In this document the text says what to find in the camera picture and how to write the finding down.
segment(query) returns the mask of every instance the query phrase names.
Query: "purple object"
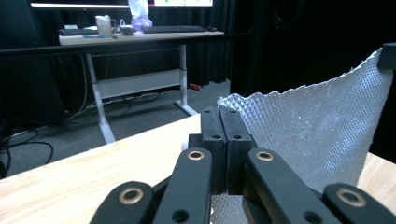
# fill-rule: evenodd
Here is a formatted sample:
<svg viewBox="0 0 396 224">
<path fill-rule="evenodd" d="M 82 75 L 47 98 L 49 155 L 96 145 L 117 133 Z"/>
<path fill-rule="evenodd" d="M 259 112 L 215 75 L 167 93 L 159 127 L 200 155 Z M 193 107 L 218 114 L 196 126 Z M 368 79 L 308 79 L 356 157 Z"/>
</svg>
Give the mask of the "purple object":
<svg viewBox="0 0 396 224">
<path fill-rule="evenodd" d="M 142 26 L 152 26 L 152 21 L 149 19 L 149 16 L 139 16 L 132 19 L 131 24 L 134 30 L 141 31 Z"/>
</svg>

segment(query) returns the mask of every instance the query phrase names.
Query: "desk leg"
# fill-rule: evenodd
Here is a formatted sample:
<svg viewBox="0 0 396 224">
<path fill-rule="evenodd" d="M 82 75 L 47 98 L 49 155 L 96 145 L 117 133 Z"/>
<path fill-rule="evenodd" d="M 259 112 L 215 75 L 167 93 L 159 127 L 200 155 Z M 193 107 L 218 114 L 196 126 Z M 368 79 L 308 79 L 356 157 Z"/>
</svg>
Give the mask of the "desk leg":
<svg viewBox="0 0 396 224">
<path fill-rule="evenodd" d="M 93 95 L 95 96 L 96 107 L 98 109 L 99 114 L 99 127 L 102 132 L 103 137 L 105 138 L 106 144 L 113 143 L 116 141 L 113 132 L 111 132 L 110 126 L 106 120 L 105 110 L 103 108 L 102 97 L 99 92 L 95 69 L 93 68 L 92 56 L 91 54 L 87 54 L 87 62 L 88 67 L 90 68 L 90 75 L 91 75 L 91 82 L 92 82 L 92 89 Z"/>
<path fill-rule="evenodd" d="M 186 65 L 186 46 L 180 45 L 180 91 L 181 100 L 176 101 L 177 105 L 180 106 L 189 115 L 196 115 L 197 112 L 187 105 L 187 65 Z"/>
</svg>

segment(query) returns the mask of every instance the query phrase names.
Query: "bubble wrap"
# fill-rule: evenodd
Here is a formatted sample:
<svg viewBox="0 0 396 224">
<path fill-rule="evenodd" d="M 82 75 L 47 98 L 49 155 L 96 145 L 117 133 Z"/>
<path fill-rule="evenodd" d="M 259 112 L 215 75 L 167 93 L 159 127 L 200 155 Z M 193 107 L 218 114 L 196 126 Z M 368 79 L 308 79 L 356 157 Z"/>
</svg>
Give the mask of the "bubble wrap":
<svg viewBox="0 0 396 224">
<path fill-rule="evenodd" d="M 356 185 L 393 79 L 376 67 L 380 50 L 329 81 L 248 98 L 231 94 L 218 105 L 238 110 L 258 146 L 280 154 L 310 188 Z M 212 205 L 214 224 L 246 223 L 241 197 L 214 196 Z"/>
</svg>

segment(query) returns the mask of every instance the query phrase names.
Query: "white desk surface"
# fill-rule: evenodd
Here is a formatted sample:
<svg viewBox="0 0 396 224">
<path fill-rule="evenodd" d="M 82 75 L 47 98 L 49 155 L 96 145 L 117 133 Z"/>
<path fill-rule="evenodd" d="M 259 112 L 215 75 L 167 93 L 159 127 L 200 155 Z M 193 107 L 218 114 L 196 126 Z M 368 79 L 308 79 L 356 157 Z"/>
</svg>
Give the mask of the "white desk surface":
<svg viewBox="0 0 396 224">
<path fill-rule="evenodd" d="M 136 40 L 153 40 L 153 39 L 171 39 L 181 37 L 195 37 L 202 35 L 224 35 L 223 32 L 198 32 L 198 33 L 166 33 L 166 34 L 144 34 L 142 32 L 135 32 L 133 35 L 115 34 L 117 38 L 84 38 L 83 35 L 59 35 L 59 42 L 61 45 L 86 45 L 86 44 L 103 44 L 103 43 L 118 43 Z"/>
<path fill-rule="evenodd" d="M 89 223 L 119 184 L 155 186 L 172 174 L 200 123 L 192 116 L 0 180 L 0 223 Z M 395 177 L 395 164 L 369 153 L 358 187 L 396 214 Z"/>
</svg>

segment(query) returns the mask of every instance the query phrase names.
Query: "cup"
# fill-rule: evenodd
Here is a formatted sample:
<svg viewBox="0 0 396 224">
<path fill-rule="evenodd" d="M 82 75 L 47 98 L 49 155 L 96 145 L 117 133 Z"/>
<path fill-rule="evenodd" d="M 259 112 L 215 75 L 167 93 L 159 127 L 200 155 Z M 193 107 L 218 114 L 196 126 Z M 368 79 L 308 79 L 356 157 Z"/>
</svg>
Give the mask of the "cup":
<svg viewBox="0 0 396 224">
<path fill-rule="evenodd" d="M 98 27 L 98 33 L 103 37 L 111 37 L 114 34 L 114 29 L 111 28 L 111 22 L 116 22 L 111 20 L 109 16 L 95 16 L 96 26 Z"/>
</svg>

